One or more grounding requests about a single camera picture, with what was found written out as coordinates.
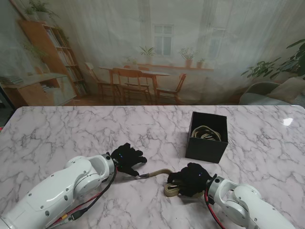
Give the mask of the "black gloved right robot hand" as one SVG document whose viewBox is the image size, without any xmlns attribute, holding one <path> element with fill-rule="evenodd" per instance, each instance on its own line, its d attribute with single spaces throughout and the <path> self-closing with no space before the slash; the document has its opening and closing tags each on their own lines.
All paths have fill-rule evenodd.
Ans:
<svg viewBox="0 0 305 229">
<path fill-rule="evenodd" d="M 179 194 L 187 197 L 192 197 L 197 193 L 201 193 L 206 190 L 206 184 L 212 177 L 209 175 L 200 164 L 188 163 L 187 167 L 184 167 L 179 172 L 170 173 L 167 179 L 167 183 L 178 182 L 182 184 L 179 188 Z"/>
</svg>

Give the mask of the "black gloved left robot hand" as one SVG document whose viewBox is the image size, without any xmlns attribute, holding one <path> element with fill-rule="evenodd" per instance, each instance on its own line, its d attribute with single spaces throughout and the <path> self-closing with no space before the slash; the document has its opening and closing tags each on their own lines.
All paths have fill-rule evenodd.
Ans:
<svg viewBox="0 0 305 229">
<path fill-rule="evenodd" d="M 132 167 L 147 162 L 147 159 L 143 156 L 143 152 L 135 150 L 129 143 L 125 143 L 115 149 L 111 153 L 111 158 L 115 162 L 119 172 L 133 177 L 139 176 L 139 173 Z"/>
</svg>

